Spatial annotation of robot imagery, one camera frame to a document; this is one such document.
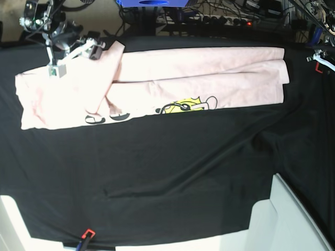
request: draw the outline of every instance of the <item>cable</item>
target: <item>cable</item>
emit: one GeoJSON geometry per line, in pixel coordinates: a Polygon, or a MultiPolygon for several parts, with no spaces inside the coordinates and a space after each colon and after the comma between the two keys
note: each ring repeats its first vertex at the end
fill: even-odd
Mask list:
{"type": "Polygon", "coordinates": [[[42,23],[42,25],[40,27],[38,27],[35,31],[33,31],[31,34],[29,34],[28,36],[25,37],[25,39],[31,38],[33,35],[39,33],[39,31],[48,23],[50,23],[50,19],[53,17],[53,15],[60,9],[60,7],[63,5],[63,3],[66,0],[61,0],[60,4],[56,7],[56,9],[50,14],[49,19],[44,21],[44,23],[42,23]]]}
{"type": "Polygon", "coordinates": [[[45,47],[46,46],[46,44],[45,43],[41,43],[41,42],[39,42],[39,41],[37,41],[37,40],[35,40],[35,39],[31,39],[31,38],[25,38],[27,41],[30,41],[30,42],[33,42],[33,43],[36,43],[36,44],[39,44],[39,45],[41,45],[41,46],[43,46],[43,47],[45,47]]]}
{"type": "Polygon", "coordinates": [[[128,22],[128,21],[126,20],[126,16],[125,16],[125,14],[132,13],[134,19],[136,19],[136,16],[137,16],[137,18],[139,17],[139,16],[138,16],[138,12],[136,12],[136,11],[137,11],[137,8],[134,8],[134,7],[132,7],[132,8],[123,8],[122,6],[119,6],[119,16],[120,16],[120,18],[121,18],[125,23],[127,23],[127,24],[129,24],[129,25],[135,25],[137,22],[136,22],[135,20],[134,20],[134,22],[128,22]]]}
{"type": "Polygon", "coordinates": [[[49,18],[51,19],[54,14],[56,14],[57,11],[62,7],[62,5],[65,3],[66,0],[61,0],[60,4],[56,7],[56,9],[53,10],[53,12],[50,14],[49,18]]]}
{"type": "Polygon", "coordinates": [[[231,13],[234,13],[237,17],[239,17],[239,15],[232,8],[229,8],[229,7],[227,7],[223,4],[218,4],[219,6],[215,6],[214,3],[210,3],[209,1],[206,1],[206,2],[214,8],[224,9],[224,10],[230,11],[231,13]]]}
{"type": "Polygon", "coordinates": [[[3,32],[3,23],[0,21],[0,43],[2,39],[2,32],[3,32]]]}
{"type": "Polygon", "coordinates": [[[195,12],[196,14],[198,14],[199,15],[199,17],[200,17],[200,19],[202,18],[202,16],[204,17],[205,15],[204,15],[204,13],[202,13],[200,10],[198,10],[198,9],[193,9],[192,7],[187,7],[187,8],[184,8],[184,9],[190,9],[190,10],[192,10],[193,12],[195,12]]]}
{"type": "Polygon", "coordinates": [[[326,11],[325,11],[325,9],[322,6],[319,7],[319,9],[322,12],[322,22],[323,22],[324,26],[328,29],[329,33],[331,33],[332,35],[335,35],[335,32],[330,29],[329,25],[326,22],[326,11]]]}
{"type": "Polygon", "coordinates": [[[290,14],[290,12],[286,13],[286,15],[282,18],[282,20],[280,21],[280,23],[274,28],[274,30],[273,30],[272,32],[275,32],[281,25],[284,24],[285,19],[286,19],[286,17],[287,17],[288,15],[289,15],[290,18],[291,18],[291,14],[290,14]]]}
{"type": "Polygon", "coordinates": [[[219,6],[222,6],[222,7],[224,7],[224,8],[226,8],[227,10],[233,11],[233,13],[235,13],[235,15],[241,19],[241,13],[240,13],[240,10],[237,8],[237,6],[236,6],[235,4],[234,4],[234,7],[236,8],[236,10],[238,11],[239,14],[237,14],[232,8],[226,6],[226,5],[225,5],[224,3],[222,3],[222,2],[221,2],[221,3],[218,3],[218,5],[219,5],[219,6]]]}
{"type": "Polygon", "coordinates": [[[294,8],[294,6],[291,6],[291,7],[289,7],[289,8],[283,9],[283,10],[282,10],[282,13],[284,13],[285,11],[287,11],[287,10],[289,10],[289,9],[292,9],[292,8],[294,8]]]}
{"type": "Polygon", "coordinates": [[[79,12],[81,10],[86,9],[87,7],[89,7],[91,4],[94,3],[95,0],[93,0],[90,4],[83,4],[82,6],[79,7],[67,7],[67,6],[61,6],[61,11],[63,12],[79,12]]]}
{"type": "Polygon", "coordinates": [[[249,13],[249,15],[250,15],[250,13],[251,13],[252,15],[255,15],[255,16],[259,17],[259,18],[260,17],[265,17],[263,15],[256,14],[255,12],[252,12],[252,11],[244,8],[242,5],[240,5],[240,4],[236,3],[236,2],[235,2],[234,6],[235,6],[235,8],[239,8],[244,14],[248,14],[249,13]]]}
{"type": "Polygon", "coordinates": [[[302,37],[302,33],[299,32],[298,39],[297,39],[297,41],[298,41],[299,43],[301,43],[301,37],[302,37]]]}
{"type": "Polygon", "coordinates": [[[166,25],[168,25],[168,17],[166,15],[166,9],[163,8],[163,11],[164,11],[164,15],[165,15],[165,22],[166,22],[166,25]]]}
{"type": "Polygon", "coordinates": [[[107,30],[103,30],[103,32],[107,37],[114,38],[114,37],[117,37],[118,33],[121,31],[121,29],[124,25],[125,25],[125,23],[123,22],[122,25],[118,28],[118,30],[116,31],[116,33],[114,35],[110,34],[107,30]]]}
{"type": "MultiPolygon", "coordinates": [[[[301,0],[299,0],[299,2],[300,2],[300,4],[304,7],[304,9],[305,9],[305,4],[301,1],[301,0]]],[[[299,18],[299,19],[304,19],[304,20],[306,20],[306,17],[305,17],[305,15],[304,15],[304,12],[302,12],[301,10],[299,10],[299,12],[301,13],[301,17],[299,18],[298,17],[298,15],[297,15],[297,13],[296,13],[296,15],[297,15],[297,17],[299,18]]]]}
{"type": "Polygon", "coordinates": [[[306,38],[306,40],[308,41],[308,37],[303,33],[303,31],[300,31],[302,37],[301,37],[301,42],[303,41],[303,38],[306,38]]]}
{"type": "Polygon", "coordinates": [[[242,21],[242,17],[241,17],[240,9],[235,5],[235,3],[234,3],[232,0],[230,0],[230,1],[231,1],[231,3],[233,4],[233,6],[237,9],[237,11],[239,12],[240,21],[242,21]]]}
{"type": "Polygon", "coordinates": [[[299,11],[301,11],[302,13],[305,14],[306,17],[308,17],[309,19],[313,20],[315,25],[321,27],[324,31],[328,32],[327,28],[321,24],[315,17],[312,13],[310,13],[310,11],[305,11],[304,8],[302,8],[295,0],[289,0],[289,2],[291,4],[293,4],[299,11]]]}
{"type": "Polygon", "coordinates": [[[203,6],[203,4],[205,3],[205,1],[202,1],[200,3],[196,3],[195,5],[193,5],[193,8],[199,9],[201,6],[203,6]]]}

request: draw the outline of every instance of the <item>yellow cartoon character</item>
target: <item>yellow cartoon character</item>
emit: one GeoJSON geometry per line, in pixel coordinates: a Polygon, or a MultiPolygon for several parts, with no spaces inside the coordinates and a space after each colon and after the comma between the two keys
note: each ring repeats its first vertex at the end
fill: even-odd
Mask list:
{"type": "Polygon", "coordinates": [[[157,113],[176,113],[176,112],[186,112],[186,111],[202,111],[202,110],[213,110],[217,106],[217,99],[214,96],[211,96],[206,99],[205,102],[200,100],[200,97],[186,98],[176,102],[172,102],[168,105],[163,106],[162,109],[156,109],[157,113]]]}

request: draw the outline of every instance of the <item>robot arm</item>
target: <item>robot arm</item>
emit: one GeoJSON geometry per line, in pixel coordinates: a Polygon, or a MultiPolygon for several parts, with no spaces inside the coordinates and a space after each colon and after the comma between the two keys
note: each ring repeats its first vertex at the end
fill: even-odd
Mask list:
{"type": "Polygon", "coordinates": [[[66,74],[66,62],[76,56],[85,56],[92,60],[100,58],[105,43],[100,41],[98,32],[89,32],[87,36],[80,36],[83,27],[66,19],[61,11],[64,0],[49,0],[46,4],[38,4],[39,0],[27,0],[24,16],[20,18],[20,25],[30,34],[29,39],[41,33],[45,39],[50,63],[49,76],[62,77],[66,74]],[[54,49],[64,51],[65,57],[57,60],[54,49]]]}

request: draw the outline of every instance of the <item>white surface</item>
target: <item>white surface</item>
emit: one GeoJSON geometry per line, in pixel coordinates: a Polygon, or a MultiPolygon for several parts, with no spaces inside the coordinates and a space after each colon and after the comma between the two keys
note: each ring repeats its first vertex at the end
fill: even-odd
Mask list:
{"type": "Polygon", "coordinates": [[[252,210],[245,251],[333,250],[280,175],[272,181],[270,200],[252,210]]]}
{"type": "Polygon", "coordinates": [[[243,251],[248,230],[164,245],[117,247],[116,251],[243,251]]]}
{"type": "MultiPolygon", "coordinates": [[[[16,202],[0,196],[0,251],[62,251],[62,243],[31,238],[16,202]]],[[[270,200],[257,202],[248,230],[164,245],[117,247],[117,251],[330,251],[333,250],[302,204],[273,177],[270,200]]]]}
{"type": "Polygon", "coordinates": [[[270,200],[257,202],[251,213],[245,251],[270,250],[278,222],[278,214],[270,200]]]}

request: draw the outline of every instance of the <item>wire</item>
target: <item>wire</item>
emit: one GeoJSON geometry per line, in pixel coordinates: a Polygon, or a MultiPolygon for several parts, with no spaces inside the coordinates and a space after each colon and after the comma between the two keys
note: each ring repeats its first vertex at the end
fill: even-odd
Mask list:
{"type": "Polygon", "coordinates": [[[280,23],[274,28],[274,30],[273,30],[272,32],[275,32],[281,25],[284,24],[285,19],[286,19],[286,17],[287,17],[288,15],[289,15],[290,18],[291,18],[291,14],[290,14],[290,12],[286,13],[286,15],[282,18],[282,20],[280,21],[280,23]]]}
{"type": "Polygon", "coordinates": [[[335,35],[335,32],[330,29],[329,25],[326,22],[326,11],[324,10],[323,7],[319,7],[319,9],[322,11],[322,22],[323,22],[323,24],[328,29],[329,33],[331,33],[332,35],[335,35]]]}
{"type": "Polygon", "coordinates": [[[90,4],[83,4],[82,6],[79,7],[67,7],[67,6],[61,6],[61,11],[63,12],[79,12],[81,10],[86,9],[87,7],[89,7],[91,4],[94,3],[95,0],[93,0],[90,4]]]}
{"type": "Polygon", "coordinates": [[[235,5],[235,3],[232,0],[230,0],[230,1],[233,4],[233,6],[237,9],[237,11],[239,12],[240,21],[242,21],[240,9],[235,5]]]}
{"type": "Polygon", "coordinates": [[[48,21],[45,21],[40,27],[38,27],[34,32],[25,37],[25,39],[31,38],[33,35],[40,33],[39,31],[46,25],[48,21]]]}
{"type": "Polygon", "coordinates": [[[79,242],[79,244],[77,245],[77,248],[75,249],[75,251],[79,251],[80,250],[80,248],[82,247],[82,242],[79,242]]]}
{"type": "Polygon", "coordinates": [[[103,30],[104,34],[107,36],[107,37],[110,37],[110,38],[114,38],[114,37],[117,37],[117,35],[119,34],[119,32],[121,31],[122,27],[125,26],[125,22],[122,22],[121,26],[118,28],[118,30],[116,31],[116,33],[113,35],[113,34],[110,34],[107,30],[103,30]]]}
{"type": "Polygon", "coordinates": [[[207,3],[208,3],[209,5],[211,5],[212,7],[215,7],[215,8],[218,8],[218,9],[224,9],[224,10],[227,10],[227,11],[229,11],[229,12],[231,12],[231,13],[234,13],[237,17],[239,17],[239,15],[238,15],[232,8],[229,8],[229,7],[227,7],[227,6],[223,5],[223,4],[217,4],[217,5],[219,5],[219,6],[215,6],[214,3],[210,3],[210,2],[208,2],[208,1],[207,1],[207,3]]]}
{"type": "Polygon", "coordinates": [[[286,12],[287,10],[292,9],[292,8],[294,8],[294,7],[295,7],[295,6],[291,6],[291,7],[289,7],[289,8],[283,9],[283,10],[282,10],[282,13],[284,13],[284,12],[286,12]]]}
{"type": "Polygon", "coordinates": [[[62,0],[60,2],[60,4],[56,7],[56,9],[50,14],[49,16],[49,19],[44,21],[44,23],[42,23],[42,25],[40,27],[38,27],[35,31],[33,31],[31,34],[29,34],[28,36],[25,37],[25,39],[28,39],[28,38],[31,38],[33,35],[37,34],[37,33],[40,33],[39,31],[48,23],[50,23],[50,19],[53,17],[53,15],[60,9],[60,7],[63,5],[63,3],[65,2],[66,0],[62,0]]]}
{"type": "Polygon", "coordinates": [[[163,8],[163,11],[164,11],[164,15],[165,15],[165,22],[166,22],[166,25],[168,25],[168,17],[166,15],[166,9],[163,8]]]}
{"type": "Polygon", "coordinates": [[[303,41],[303,38],[306,38],[306,40],[308,41],[308,37],[303,33],[303,31],[300,31],[302,37],[301,37],[301,42],[303,41]]]}
{"type": "Polygon", "coordinates": [[[289,0],[289,2],[291,4],[293,4],[299,11],[304,13],[306,17],[308,17],[310,20],[312,20],[315,23],[315,25],[321,27],[324,31],[328,32],[327,28],[322,23],[320,23],[310,11],[308,11],[308,12],[305,11],[305,6],[304,6],[304,8],[302,8],[295,0],[289,0]]]}
{"type": "Polygon", "coordinates": [[[2,39],[2,32],[3,32],[3,23],[0,21],[0,43],[2,39]]]}
{"type": "Polygon", "coordinates": [[[298,41],[299,43],[301,42],[301,40],[300,40],[301,35],[302,35],[302,33],[299,32],[299,35],[298,35],[298,38],[297,38],[297,41],[298,41]]]}
{"type": "Polygon", "coordinates": [[[190,10],[192,10],[193,12],[195,12],[196,14],[198,14],[199,15],[199,17],[200,17],[200,19],[202,18],[202,16],[204,17],[205,15],[204,15],[204,13],[202,13],[200,10],[198,10],[198,9],[193,9],[192,7],[187,7],[187,8],[184,8],[184,9],[190,9],[190,10]]]}
{"type": "Polygon", "coordinates": [[[236,13],[236,11],[234,11],[232,8],[230,8],[230,7],[228,7],[228,6],[226,6],[226,5],[224,5],[223,3],[219,3],[218,4],[219,6],[222,6],[222,7],[224,7],[224,8],[226,8],[226,10],[229,10],[229,11],[231,11],[231,13],[234,13],[237,17],[239,17],[240,19],[241,19],[241,13],[240,13],[240,11],[238,10],[238,13],[239,14],[237,14],[236,13]]]}
{"type": "Polygon", "coordinates": [[[50,14],[49,18],[51,19],[54,14],[56,14],[57,11],[62,7],[62,5],[65,3],[66,0],[61,0],[60,4],[56,7],[56,9],[53,10],[53,12],[50,14]]]}
{"type": "Polygon", "coordinates": [[[41,43],[41,42],[39,42],[39,41],[37,41],[37,40],[35,40],[35,39],[32,39],[32,38],[25,38],[27,41],[30,41],[30,42],[33,42],[33,43],[36,43],[36,44],[39,44],[39,45],[41,45],[41,46],[43,46],[43,47],[45,47],[46,46],[46,44],[45,43],[41,43]]]}
{"type": "Polygon", "coordinates": [[[235,5],[234,5],[234,6],[235,6],[235,8],[239,8],[240,11],[243,12],[243,14],[248,14],[248,13],[249,13],[249,15],[252,14],[252,15],[255,15],[255,16],[257,16],[257,17],[264,17],[263,15],[256,14],[255,12],[252,12],[252,11],[250,11],[250,10],[244,8],[242,5],[240,5],[240,4],[236,3],[236,2],[235,2],[235,5]]]}
{"type": "Polygon", "coordinates": [[[133,17],[134,19],[139,18],[139,15],[138,15],[138,12],[137,12],[137,8],[123,8],[122,6],[119,6],[119,16],[120,18],[127,24],[129,25],[135,25],[137,22],[134,20],[134,22],[128,22],[126,20],[126,16],[125,14],[128,14],[128,13],[132,13],[133,14],[133,17]]]}

